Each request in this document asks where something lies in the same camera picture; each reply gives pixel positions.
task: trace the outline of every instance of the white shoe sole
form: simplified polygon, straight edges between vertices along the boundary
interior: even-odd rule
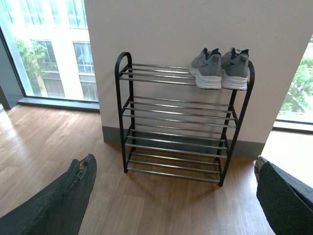
[[[194,68],[189,68],[191,75],[196,78],[196,85],[201,89],[220,89],[222,88],[222,77],[218,76],[203,76],[199,70]]]
[[[222,87],[233,90],[246,90],[247,81],[250,78],[250,71],[248,70],[248,77],[228,76],[225,70],[222,70]]]

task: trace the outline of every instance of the shoe rack shelf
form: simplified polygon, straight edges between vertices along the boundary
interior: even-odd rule
[[[127,64],[120,68],[121,62],[126,63],[124,57]],[[121,53],[115,64],[115,83],[124,172],[222,186],[253,88],[254,68],[250,61],[248,66],[247,90],[227,90],[231,93],[228,104],[142,97],[134,94],[136,83],[168,84],[174,90],[195,86],[195,78],[188,68],[133,64],[129,52]],[[121,94],[121,83],[129,87],[129,94]],[[246,94],[239,116],[234,108],[237,92]],[[233,129],[231,140],[228,129]]]

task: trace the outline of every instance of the green leaves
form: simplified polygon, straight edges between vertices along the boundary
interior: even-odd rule
[[[313,109],[309,97],[313,95],[313,43],[309,43],[281,111],[304,113]]]

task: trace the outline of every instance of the building window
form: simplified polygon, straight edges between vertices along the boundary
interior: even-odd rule
[[[50,5],[51,5],[51,10],[52,10],[52,15],[54,18],[54,23],[57,26],[61,25],[61,16],[60,16],[60,11],[58,7],[58,1],[57,0],[50,0]]]
[[[43,81],[48,97],[65,99],[64,89],[59,73],[45,72],[43,75]]]
[[[8,19],[9,24],[14,24],[16,21],[16,17],[14,15],[13,9],[8,0],[0,0],[1,5],[5,11],[6,17]]]
[[[97,85],[94,76],[90,44],[74,43],[74,48],[84,100],[98,102]]]
[[[43,25],[45,15],[40,0],[20,0],[25,22],[27,25]]]
[[[87,28],[84,0],[66,0],[69,24],[73,28]]]
[[[79,75],[79,80],[82,85],[84,99],[98,102],[99,100],[95,77],[93,75]]]
[[[45,48],[45,57],[39,62],[41,70],[58,72],[57,61],[54,56],[52,43],[48,41],[38,41]]]
[[[93,61],[89,43],[74,43],[78,71],[80,73],[93,73]]]

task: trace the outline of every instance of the building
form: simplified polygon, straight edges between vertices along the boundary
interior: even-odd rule
[[[84,1],[0,2],[13,38],[24,48],[41,45],[45,51],[42,62],[31,62],[41,75],[19,71],[26,95],[98,101]]]

